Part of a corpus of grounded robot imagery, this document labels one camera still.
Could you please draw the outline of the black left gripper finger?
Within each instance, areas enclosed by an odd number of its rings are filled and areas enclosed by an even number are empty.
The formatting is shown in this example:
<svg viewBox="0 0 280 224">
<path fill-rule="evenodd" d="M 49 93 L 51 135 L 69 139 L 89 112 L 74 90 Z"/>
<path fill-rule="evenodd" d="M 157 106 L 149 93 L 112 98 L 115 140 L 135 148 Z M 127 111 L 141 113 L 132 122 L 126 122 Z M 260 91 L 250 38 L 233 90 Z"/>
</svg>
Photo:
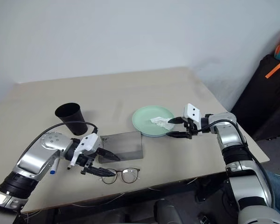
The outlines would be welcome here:
<svg viewBox="0 0 280 224">
<path fill-rule="evenodd" d="M 95 167 L 91 167 L 89 168 L 89 173 L 92 175 L 96 175 L 96 176 L 100 176 L 100 177 L 113 177 L 115 176 L 115 174 L 105 168 L 95 168 Z"/>
<path fill-rule="evenodd" d="M 121 161 L 121 159 L 117 155 L 102 148 L 98 148 L 98 155 L 101 155 L 102 157 L 111 161 Z"/>
</svg>

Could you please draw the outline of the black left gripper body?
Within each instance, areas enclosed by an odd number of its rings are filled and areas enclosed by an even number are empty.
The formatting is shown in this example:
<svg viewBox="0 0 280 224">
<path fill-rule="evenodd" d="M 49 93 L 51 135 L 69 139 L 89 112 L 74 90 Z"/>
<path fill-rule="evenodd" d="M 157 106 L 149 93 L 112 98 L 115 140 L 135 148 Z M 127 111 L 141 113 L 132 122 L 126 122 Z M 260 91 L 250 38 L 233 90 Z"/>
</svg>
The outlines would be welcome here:
<svg viewBox="0 0 280 224">
<path fill-rule="evenodd" d="M 83 170 L 81 170 L 81 174 L 85 175 L 86 173 L 89 173 L 89 168 L 93 167 L 93 162 L 98 155 L 98 150 L 96 152 L 90 154 L 90 155 L 85 155 L 85 154 L 80 154 L 78 159 L 77 159 L 77 165 L 83 167 Z"/>
</svg>

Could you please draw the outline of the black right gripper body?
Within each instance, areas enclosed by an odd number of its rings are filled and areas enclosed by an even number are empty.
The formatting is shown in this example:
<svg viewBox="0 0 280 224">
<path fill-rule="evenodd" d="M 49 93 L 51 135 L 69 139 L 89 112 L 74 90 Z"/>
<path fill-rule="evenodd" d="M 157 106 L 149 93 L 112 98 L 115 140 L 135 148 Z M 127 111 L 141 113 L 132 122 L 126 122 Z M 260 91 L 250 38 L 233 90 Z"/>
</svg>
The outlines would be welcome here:
<svg viewBox="0 0 280 224">
<path fill-rule="evenodd" d="M 198 129 L 196 124 L 194 123 L 194 120 L 191 118 L 182 118 L 184 121 L 184 127 L 186 128 L 184 138 L 186 139 L 192 139 L 192 136 L 198 135 Z"/>
</svg>

